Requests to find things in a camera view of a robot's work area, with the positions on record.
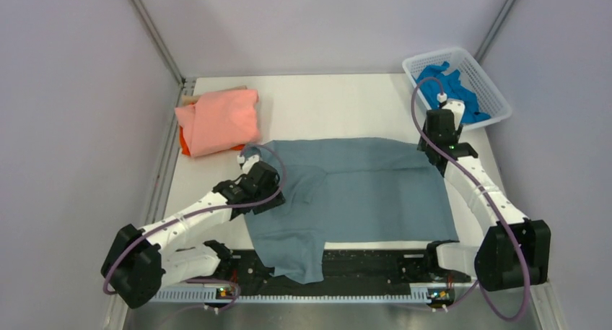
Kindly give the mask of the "grey blue t shirt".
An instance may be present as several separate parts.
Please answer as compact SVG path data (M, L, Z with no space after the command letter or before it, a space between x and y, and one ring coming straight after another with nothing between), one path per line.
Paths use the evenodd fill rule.
M285 203L245 218L255 252L276 276L322 281L326 243L458 239L443 177L415 144L274 140L260 154L287 172Z

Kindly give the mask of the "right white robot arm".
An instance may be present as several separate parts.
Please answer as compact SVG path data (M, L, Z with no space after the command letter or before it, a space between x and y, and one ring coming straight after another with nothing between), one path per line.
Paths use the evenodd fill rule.
M484 238L477 245L436 241L427 246L425 275L442 281L452 270L477 278L489 291L548 280L551 230L543 220L531 220L512 204L487 175L476 150L460 142L456 113L428 110L418 148L461 196L476 218Z

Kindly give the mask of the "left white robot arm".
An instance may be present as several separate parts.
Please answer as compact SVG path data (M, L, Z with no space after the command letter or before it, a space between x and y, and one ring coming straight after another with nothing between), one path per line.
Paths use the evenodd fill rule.
M241 171L167 218L143 227L123 226L102 263L102 291L135 309L162 288L194 277L226 280L232 270L228 249L215 240L197 243L196 237L240 215L260 214L284 203L285 165L274 167L250 157Z

